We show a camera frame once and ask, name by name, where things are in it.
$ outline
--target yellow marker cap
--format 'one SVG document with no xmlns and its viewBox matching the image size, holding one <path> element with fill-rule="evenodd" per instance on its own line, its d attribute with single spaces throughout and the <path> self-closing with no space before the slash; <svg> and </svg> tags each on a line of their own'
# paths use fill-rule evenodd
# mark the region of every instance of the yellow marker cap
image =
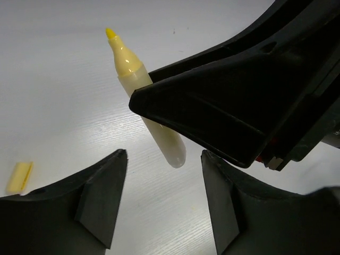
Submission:
<svg viewBox="0 0 340 255">
<path fill-rule="evenodd" d="M 112 29 L 107 28 L 106 35 L 113 51 L 115 67 L 119 77 L 130 75 L 143 66 L 135 53 L 124 45 L 121 38 Z"/>
<path fill-rule="evenodd" d="M 18 162 L 7 184 L 7 194 L 19 194 L 25 190 L 28 178 L 33 168 L 33 162 Z"/>
</svg>

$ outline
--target marker body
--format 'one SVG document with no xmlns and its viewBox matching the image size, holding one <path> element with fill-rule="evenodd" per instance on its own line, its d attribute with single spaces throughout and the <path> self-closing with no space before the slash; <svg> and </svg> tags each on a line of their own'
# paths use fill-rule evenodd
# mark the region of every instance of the marker body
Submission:
<svg viewBox="0 0 340 255">
<path fill-rule="evenodd" d="M 143 63 L 133 52 L 125 47 L 119 36 L 109 39 L 108 42 L 114 53 L 118 79 L 129 97 L 131 97 L 136 89 L 152 84 L 152 80 Z M 142 120 L 167 162 L 174 168 L 183 166 L 186 158 L 186 149 L 180 135 L 154 121 L 143 117 Z"/>
</svg>

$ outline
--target white table surface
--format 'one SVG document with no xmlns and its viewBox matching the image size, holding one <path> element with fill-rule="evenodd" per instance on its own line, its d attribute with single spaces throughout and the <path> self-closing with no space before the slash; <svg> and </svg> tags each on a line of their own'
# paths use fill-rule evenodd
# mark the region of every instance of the white table surface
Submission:
<svg viewBox="0 0 340 255">
<path fill-rule="evenodd" d="M 15 162 L 34 161 L 26 192 L 78 172 L 118 148 L 129 166 L 106 254 L 215 254 L 202 148 L 185 140 L 171 168 L 128 109 L 105 28 L 154 70 L 234 36 L 273 0 L 3 0 L 0 2 L 0 195 Z M 340 183 L 339 153 L 320 144 L 301 163 L 247 173 L 308 193 Z"/>
</svg>

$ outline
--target yellow marker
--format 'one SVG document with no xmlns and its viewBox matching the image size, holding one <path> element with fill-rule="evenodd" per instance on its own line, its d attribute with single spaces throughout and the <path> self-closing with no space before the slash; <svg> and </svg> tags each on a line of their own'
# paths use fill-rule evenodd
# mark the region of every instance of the yellow marker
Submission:
<svg viewBox="0 0 340 255">
<path fill-rule="evenodd" d="M 7 184 L 7 194 L 20 194 L 25 190 L 27 180 L 31 174 L 33 162 L 18 162 Z"/>
<path fill-rule="evenodd" d="M 113 51 L 118 79 L 127 95 L 131 97 L 136 89 L 152 84 L 143 63 L 124 45 L 121 38 L 110 28 L 106 29 L 106 35 Z M 186 149 L 180 135 L 156 122 L 142 119 L 168 163 L 174 168 L 183 166 Z"/>
</svg>

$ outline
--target black plastic part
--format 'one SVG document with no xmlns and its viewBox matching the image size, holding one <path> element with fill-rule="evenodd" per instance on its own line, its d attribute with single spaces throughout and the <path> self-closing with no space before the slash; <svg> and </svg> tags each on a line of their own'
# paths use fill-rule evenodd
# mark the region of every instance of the black plastic part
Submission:
<svg viewBox="0 0 340 255">
<path fill-rule="evenodd" d="M 294 194 L 211 152 L 201 159 L 218 255 L 340 254 L 340 187 Z"/>
<path fill-rule="evenodd" d="M 128 159 L 100 162 L 25 196 L 0 198 L 3 254 L 104 255 L 111 247 Z"/>
<path fill-rule="evenodd" d="M 324 143 L 340 149 L 340 124 L 336 126 L 331 133 L 326 135 L 323 140 Z"/>
<path fill-rule="evenodd" d="M 151 72 L 130 109 L 236 166 L 281 170 L 340 123 L 339 27 L 339 0 L 276 0 L 234 38 Z"/>
</svg>

